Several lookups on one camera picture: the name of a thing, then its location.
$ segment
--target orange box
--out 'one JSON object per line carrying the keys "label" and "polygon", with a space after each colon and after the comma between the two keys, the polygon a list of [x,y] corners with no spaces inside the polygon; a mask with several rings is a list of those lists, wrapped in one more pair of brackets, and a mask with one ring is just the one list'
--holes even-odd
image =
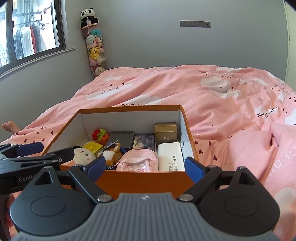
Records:
{"label": "orange box", "polygon": [[[47,152],[84,146],[92,140],[96,129],[112,131],[134,131],[154,133],[155,123],[176,122],[178,141],[182,155],[198,160],[194,142],[189,130],[185,111],[181,105],[121,106],[79,110],[62,128]],[[178,172],[121,172],[106,170],[96,184],[114,199],[120,193],[164,193],[171,192],[175,198],[193,185],[184,171]]]}

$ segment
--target pink mini bag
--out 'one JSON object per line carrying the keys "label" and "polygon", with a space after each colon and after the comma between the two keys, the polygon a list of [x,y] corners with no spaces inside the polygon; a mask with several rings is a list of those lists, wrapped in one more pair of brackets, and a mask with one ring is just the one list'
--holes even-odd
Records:
{"label": "pink mini bag", "polygon": [[149,149],[132,149],[122,156],[116,171],[158,172],[157,155]]}

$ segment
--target human foot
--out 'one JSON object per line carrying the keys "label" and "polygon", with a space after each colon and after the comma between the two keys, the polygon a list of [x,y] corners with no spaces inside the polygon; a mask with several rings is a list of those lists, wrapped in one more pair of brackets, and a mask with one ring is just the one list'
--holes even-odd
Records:
{"label": "human foot", "polygon": [[10,122],[7,122],[7,123],[4,123],[2,125],[2,128],[5,130],[5,131],[9,131],[9,132],[12,132],[13,134],[21,131],[20,128],[17,127],[16,123],[14,123],[12,120]]}

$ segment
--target pink duvet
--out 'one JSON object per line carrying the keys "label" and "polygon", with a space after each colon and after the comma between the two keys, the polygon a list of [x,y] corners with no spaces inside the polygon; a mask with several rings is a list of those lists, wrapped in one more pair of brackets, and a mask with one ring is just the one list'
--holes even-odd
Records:
{"label": "pink duvet", "polygon": [[204,65],[108,70],[4,143],[47,146],[78,109],[145,104],[181,104],[200,162],[224,170],[247,166],[280,206],[275,234],[282,240],[296,235],[296,93],[267,71]]}

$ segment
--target metal screw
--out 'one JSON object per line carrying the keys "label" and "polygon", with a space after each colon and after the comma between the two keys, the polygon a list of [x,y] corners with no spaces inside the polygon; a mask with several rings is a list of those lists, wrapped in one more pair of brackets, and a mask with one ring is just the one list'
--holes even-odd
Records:
{"label": "metal screw", "polygon": [[185,193],[185,194],[181,194],[181,195],[179,196],[179,200],[180,200],[181,202],[190,202],[190,201],[193,200],[193,196],[192,196],[191,194],[187,194],[187,193]]}
{"label": "metal screw", "polygon": [[108,194],[102,194],[97,197],[99,202],[110,202],[112,197]]}

